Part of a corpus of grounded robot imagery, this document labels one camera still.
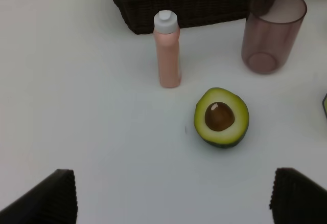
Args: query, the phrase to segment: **clear plastic cup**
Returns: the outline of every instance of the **clear plastic cup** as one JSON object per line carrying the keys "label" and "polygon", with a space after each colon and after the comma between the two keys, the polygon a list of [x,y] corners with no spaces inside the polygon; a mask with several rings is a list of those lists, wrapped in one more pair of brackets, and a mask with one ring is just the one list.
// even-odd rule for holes
{"label": "clear plastic cup", "polygon": [[260,74],[280,69],[306,13],[304,0],[251,0],[242,46],[244,63]]}

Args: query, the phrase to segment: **pink bottle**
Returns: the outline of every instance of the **pink bottle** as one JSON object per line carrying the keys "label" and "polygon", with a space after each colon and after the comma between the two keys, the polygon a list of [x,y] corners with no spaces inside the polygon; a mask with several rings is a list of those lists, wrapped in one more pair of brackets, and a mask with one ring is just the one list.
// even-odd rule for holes
{"label": "pink bottle", "polygon": [[163,10],[154,16],[153,30],[159,66],[159,80],[162,87],[177,87],[180,84],[179,26],[177,15]]}

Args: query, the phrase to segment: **bottle cap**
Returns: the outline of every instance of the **bottle cap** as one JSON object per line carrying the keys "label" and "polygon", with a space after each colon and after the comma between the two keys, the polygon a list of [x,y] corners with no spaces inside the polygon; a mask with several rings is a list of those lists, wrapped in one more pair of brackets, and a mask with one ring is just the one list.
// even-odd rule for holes
{"label": "bottle cap", "polygon": [[178,22],[176,13],[162,10],[154,16],[154,28],[162,34],[170,34],[177,30]]}

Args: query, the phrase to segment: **avocado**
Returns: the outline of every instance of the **avocado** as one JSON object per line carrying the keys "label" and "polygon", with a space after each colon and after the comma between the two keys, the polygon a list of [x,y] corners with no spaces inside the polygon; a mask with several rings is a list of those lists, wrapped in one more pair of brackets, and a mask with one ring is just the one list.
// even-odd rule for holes
{"label": "avocado", "polygon": [[213,87],[196,105],[194,126],[209,144],[228,148],[243,139],[249,119],[249,110],[240,97],[223,88]]}
{"label": "avocado", "polygon": [[327,95],[325,96],[324,100],[322,101],[322,106],[325,111],[326,117],[327,117]]}

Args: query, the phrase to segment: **white table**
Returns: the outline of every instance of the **white table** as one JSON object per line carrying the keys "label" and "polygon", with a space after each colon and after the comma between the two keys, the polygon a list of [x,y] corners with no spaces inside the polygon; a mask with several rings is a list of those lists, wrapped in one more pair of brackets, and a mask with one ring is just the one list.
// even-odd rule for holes
{"label": "white table", "polygon": [[[78,224],[271,224],[277,167],[327,187],[327,0],[305,1],[279,72],[244,66],[239,20],[181,30],[182,84],[163,89],[153,36],[112,0],[0,0],[0,209],[57,168],[75,171]],[[214,86],[250,111],[233,149],[193,126]]]}

